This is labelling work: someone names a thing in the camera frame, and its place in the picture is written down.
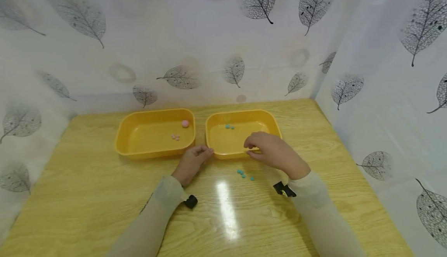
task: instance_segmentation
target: hand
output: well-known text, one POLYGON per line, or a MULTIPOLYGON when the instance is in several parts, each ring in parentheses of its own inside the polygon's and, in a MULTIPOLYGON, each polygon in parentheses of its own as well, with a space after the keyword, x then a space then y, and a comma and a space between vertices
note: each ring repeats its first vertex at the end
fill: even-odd
POLYGON ((252 133, 244 142, 245 148, 259 148, 261 153, 247 151, 254 160, 285 172, 291 180, 309 174, 310 168, 301 157, 280 137, 265 132, 252 133))
POLYGON ((189 148, 183 154, 180 163, 171 176, 178 180, 183 187, 188 186, 200 170, 200 167, 213 153, 214 149, 208 148, 206 145, 189 148))

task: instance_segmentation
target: plastic tray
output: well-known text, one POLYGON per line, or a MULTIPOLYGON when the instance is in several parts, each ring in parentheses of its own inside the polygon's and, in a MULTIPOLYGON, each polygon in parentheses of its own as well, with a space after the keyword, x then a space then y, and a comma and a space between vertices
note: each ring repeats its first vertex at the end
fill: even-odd
POLYGON ((195 144, 194 115, 187 109, 166 109, 132 113, 118 128, 116 151, 130 159, 146 159, 183 154, 195 144), (189 127, 183 128, 182 121, 189 127), (180 136, 180 140, 171 135, 180 136))
POLYGON ((248 157, 244 141, 253 132, 267 132, 282 138, 276 119, 270 112, 257 109, 215 113, 206 120, 206 144, 214 148, 217 159, 248 157), (226 128, 229 124, 234 129, 226 128))

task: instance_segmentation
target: fabric backdrop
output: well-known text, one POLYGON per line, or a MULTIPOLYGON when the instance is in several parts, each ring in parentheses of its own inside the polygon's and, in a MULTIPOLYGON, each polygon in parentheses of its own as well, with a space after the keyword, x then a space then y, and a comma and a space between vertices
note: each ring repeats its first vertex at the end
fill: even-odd
POLYGON ((0 0, 0 233, 76 114, 317 97, 415 254, 445 256, 446 12, 447 0, 0 0))

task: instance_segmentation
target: wood grain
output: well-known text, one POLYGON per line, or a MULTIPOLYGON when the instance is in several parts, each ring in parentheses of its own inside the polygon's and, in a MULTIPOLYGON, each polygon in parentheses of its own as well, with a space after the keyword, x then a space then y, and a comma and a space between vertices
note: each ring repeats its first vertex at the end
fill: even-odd
MULTIPOLYGON (((368 256, 412 256, 315 101, 191 108, 196 143, 204 143, 209 115, 245 109, 265 109, 276 117, 286 142, 326 181, 368 256)), ((179 160, 119 156, 114 138, 127 114, 83 115, 71 121, 0 257, 105 256, 179 160)), ((286 180, 250 159, 209 161, 187 188, 199 204, 192 211, 177 208, 158 256, 318 256, 291 202, 271 187, 279 178, 286 180)))

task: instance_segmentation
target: black clip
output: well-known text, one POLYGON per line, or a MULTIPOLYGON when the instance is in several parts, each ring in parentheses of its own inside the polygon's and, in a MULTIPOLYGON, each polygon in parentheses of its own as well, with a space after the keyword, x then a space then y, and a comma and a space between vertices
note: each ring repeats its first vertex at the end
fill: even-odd
POLYGON ((197 204, 198 200, 194 197, 194 195, 190 195, 189 198, 183 202, 189 209, 193 209, 197 204))
POLYGON ((296 196, 295 192, 292 191, 292 189, 289 188, 288 185, 284 185, 282 181, 279 181, 279 183, 275 184, 273 188, 276 190, 276 193, 279 195, 286 195, 286 196, 296 196))

